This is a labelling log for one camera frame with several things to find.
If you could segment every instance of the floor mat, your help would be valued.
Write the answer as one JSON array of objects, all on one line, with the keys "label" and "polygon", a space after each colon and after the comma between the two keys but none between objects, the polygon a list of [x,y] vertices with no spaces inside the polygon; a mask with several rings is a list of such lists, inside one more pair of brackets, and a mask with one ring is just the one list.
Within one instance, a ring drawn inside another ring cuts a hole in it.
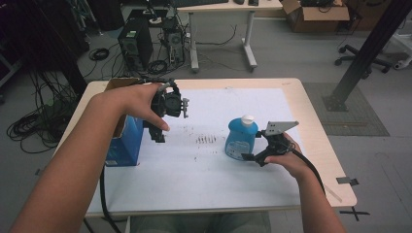
[{"label": "floor mat", "polygon": [[303,86],[327,135],[390,136],[357,87],[345,102],[348,112],[328,112],[322,97],[329,96],[337,83],[304,83]]}]

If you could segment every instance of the hand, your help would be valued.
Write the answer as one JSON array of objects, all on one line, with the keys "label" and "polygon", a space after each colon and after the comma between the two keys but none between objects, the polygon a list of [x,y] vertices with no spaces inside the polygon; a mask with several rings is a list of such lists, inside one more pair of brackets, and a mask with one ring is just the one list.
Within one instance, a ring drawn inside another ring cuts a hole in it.
[{"label": "hand", "polygon": [[124,115],[144,119],[159,129],[169,131],[169,125],[151,109],[152,99],[161,83],[135,84],[105,91],[109,101],[116,101]]},{"label": "hand", "polygon": [[[291,143],[294,144],[294,149],[301,153],[299,144],[296,143],[289,134],[284,133],[284,135],[289,141],[291,141]],[[306,163],[292,152],[287,152],[284,155],[268,156],[264,162],[284,166],[285,169],[288,170],[288,172],[295,177],[298,182],[305,177],[307,171],[311,172]]]}]

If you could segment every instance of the blue bottle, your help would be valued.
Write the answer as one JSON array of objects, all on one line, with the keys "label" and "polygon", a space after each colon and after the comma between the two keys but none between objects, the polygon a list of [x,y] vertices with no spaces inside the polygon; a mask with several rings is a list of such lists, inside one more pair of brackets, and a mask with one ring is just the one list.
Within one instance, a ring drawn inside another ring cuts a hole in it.
[{"label": "blue bottle", "polygon": [[252,153],[258,126],[254,117],[244,115],[233,119],[229,124],[230,133],[224,146],[225,153],[238,160],[243,160],[242,153]]}]

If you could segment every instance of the forearm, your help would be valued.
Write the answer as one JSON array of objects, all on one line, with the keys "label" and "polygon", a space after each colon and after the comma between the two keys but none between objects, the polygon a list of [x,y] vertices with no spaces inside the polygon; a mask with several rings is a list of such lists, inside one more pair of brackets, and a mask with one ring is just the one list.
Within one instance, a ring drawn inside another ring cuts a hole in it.
[{"label": "forearm", "polygon": [[298,185],[305,233],[346,232],[310,170]]},{"label": "forearm", "polygon": [[90,100],[36,184],[12,230],[79,230],[121,114],[116,100],[108,101],[103,95]]}]

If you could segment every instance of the office chair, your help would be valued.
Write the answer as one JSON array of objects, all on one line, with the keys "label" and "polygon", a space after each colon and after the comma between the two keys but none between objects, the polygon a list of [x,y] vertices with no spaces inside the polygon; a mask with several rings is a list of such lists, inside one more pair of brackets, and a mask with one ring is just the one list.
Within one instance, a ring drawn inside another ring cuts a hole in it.
[{"label": "office chair", "polygon": [[[356,55],[357,55],[358,52],[359,52],[357,49],[355,49],[355,48],[353,48],[353,47],[351,47],[351,46],[349,46],[349,45],[345,45],[344,47],[339,48],[339,53],[344,53],[346,50],[348,50],[349,52],[353,53],[354,55],[339,57],[339,58],[336,59],[335,62],[334,62],[334,64],[335,64],[336,66],[341,65],[341,64],[342,64],[342,61],[344,61],[344,60],[354,60],[355,57],[356,57]],[[381,66],[384,66],[384,68],[382,69],[382,73],[384,73],[384,74],[388,73],[388,71],[389,71],[389,70],[391,69],[391,67],[392,67],[392,63],[390,63],[390,62],[388,62],[388,61],[384,61],[384,60],[378,59],[378,58],[375,58],[375,59],[373,60],[373,63],[378,64],[378,65],[381,65]],[[366,72],[364,73],[364,75],[363,75],[362,78],[363,78],[363,79],[366,79],[366,78],[370,75],[370,73],[372,73],[372,69],[371,69],[371,67],[369,66],[369,67],[367,68]]]}]

